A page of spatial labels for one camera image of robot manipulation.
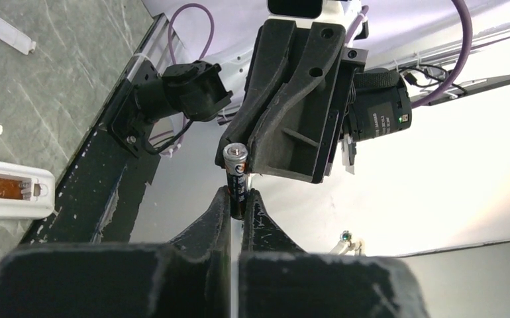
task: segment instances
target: white plastic rod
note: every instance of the white plastic rod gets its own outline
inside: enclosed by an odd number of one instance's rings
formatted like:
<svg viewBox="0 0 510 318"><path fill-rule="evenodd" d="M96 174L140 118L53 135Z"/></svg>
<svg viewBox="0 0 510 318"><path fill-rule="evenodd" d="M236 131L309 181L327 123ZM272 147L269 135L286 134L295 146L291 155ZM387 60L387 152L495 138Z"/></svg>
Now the white plastic rod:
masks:
<svg viewBox="0 0 510 318"><path fill-rule="evenodd" d="M0 162L0 179L19 186L22 197L0 197L0 219L43 219L54 212L56 180L49 171Z"/></svg>
<svg viewBox="0 0 510 318"><path fill-rule="evenodd" d="M17 30L14 26L0 18L0 40L11 45L19 52L28 55L33 53L36 42L31 40L25 33Z"/></svg>

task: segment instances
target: white plastic object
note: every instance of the white plastic object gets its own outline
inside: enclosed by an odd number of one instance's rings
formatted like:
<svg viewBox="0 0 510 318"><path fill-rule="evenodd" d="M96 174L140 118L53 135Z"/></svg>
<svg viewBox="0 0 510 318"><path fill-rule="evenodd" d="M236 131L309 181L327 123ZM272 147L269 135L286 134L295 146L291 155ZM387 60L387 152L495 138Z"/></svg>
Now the white plastic object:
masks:
<svg viewBox="0 0 510 318"><path fill-rule="evenodd" d="M54 211L56 180L49 171L0 162L0 178L24 185L23 199L0 198L0 219L43 219Z"/></svg>
<svg viewBox="0 0 510 318"><path fill-rule="evenodd" d="M351 144L352 138L346 134L341 141L342 164L348 173L354 175L354 165L350 164L350 157L355 154L352 153Z"/></svg>
<svg viewBox="0 0 510 318"><path fill-rule="evenodd" d="M17 30L14 26L0 18L0 40L11 45L19 52L28 55L33 53L36 42L31 40L25 33Z"/></svg>

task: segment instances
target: black mounting bracket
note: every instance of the black mounting bracket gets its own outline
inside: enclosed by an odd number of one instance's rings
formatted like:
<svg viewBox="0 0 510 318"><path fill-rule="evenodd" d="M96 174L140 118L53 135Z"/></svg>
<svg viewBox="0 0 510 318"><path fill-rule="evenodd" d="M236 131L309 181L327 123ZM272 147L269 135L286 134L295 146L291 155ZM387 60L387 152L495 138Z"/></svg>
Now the black mounting bracket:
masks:
<svg viewBox="0 0 510 318"><path fill-rule="evenodd" d="M319 184L329 174L352 80L367 52L344 47L341 25L269 19L259 31L243 106L220 139L249 148L248 171Z"/></svg>
<svg viewBox="0 0 510 318"><path fill-rule="evenodd" d="M127 88L127 93L123 95L124 100L113 101L117 107L108 126L109 132L122 147L137 158L144 153L141 147L142 139L148 138L146 132L151 131L152 124L147 123L140 112L133 92L137 85L148 83L157 77L158 71L152 63L143 61L134 76L134 86Z"/></svg>

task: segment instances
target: white backdrop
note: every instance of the white backdrop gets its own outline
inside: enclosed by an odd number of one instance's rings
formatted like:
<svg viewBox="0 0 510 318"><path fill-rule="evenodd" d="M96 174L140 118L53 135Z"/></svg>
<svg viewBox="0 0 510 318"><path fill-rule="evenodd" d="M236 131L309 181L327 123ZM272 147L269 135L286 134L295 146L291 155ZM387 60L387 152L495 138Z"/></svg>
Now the white backdrop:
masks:
<svg viewBox="0 0 510 318"><path fill-rule="evenodd" d="M165 13L171 17L184 0L142 0L150 13ZM255 40L257 30L266 20L266 0L195 0L206 6L215 17L215 35L208 54L241 42ZM369 66L381 64L387 56L382 53L404 47L405 51L432 48L450 41L460 40L459 19L450 0L362 0L370 6L370 37L358 42L358 47L370 50ZM475 33L510 23L510 0L466 0L474 16ZM490 9L500 6L498 10ZM198 9L186 9L175 21L174 28L181 38L190 59L198 57L209 34L206 14ZM438 33L447 29L449 32ZM428 40L418 39L429 36ZM391 61L398 56L391 56Z"/></svg>
<svg viewBox="0 0 510 318"><path fill-rule="evenodd" d="M221 127L192 126L148 187L133 242L162 242L208 206L225 173ZM407 131L359 144L356 175L335 160L321 185L258 177L271 216L302 248L328 252L343 230L370 255L510 239L510 86L414 112Z"/></svg>
<svg viewBox="0 0 510 318"><path fill-rule="evenodd" d="M510 243L403 261L431 318L510 318Z"/></svg>

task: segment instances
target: black battery label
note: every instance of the black battery label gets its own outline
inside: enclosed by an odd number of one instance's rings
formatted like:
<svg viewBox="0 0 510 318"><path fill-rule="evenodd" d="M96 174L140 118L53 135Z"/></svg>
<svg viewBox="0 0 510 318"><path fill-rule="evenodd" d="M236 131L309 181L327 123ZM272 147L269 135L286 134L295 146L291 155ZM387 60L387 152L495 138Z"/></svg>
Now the black battery label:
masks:
<svg viewBox="0 0 510 318"><path fill-rule="evenodd" d="M228 174L228 189L230 196L237 203L242 203L247 200L247 176L234 176Z"/></svg>
<svg viewBox="0 0 510 318"><path fill-rule="evenodd" d="M374 129L374 138L391 134L395 129L391 103L382 103L368 109L368 117Z"/></svg>

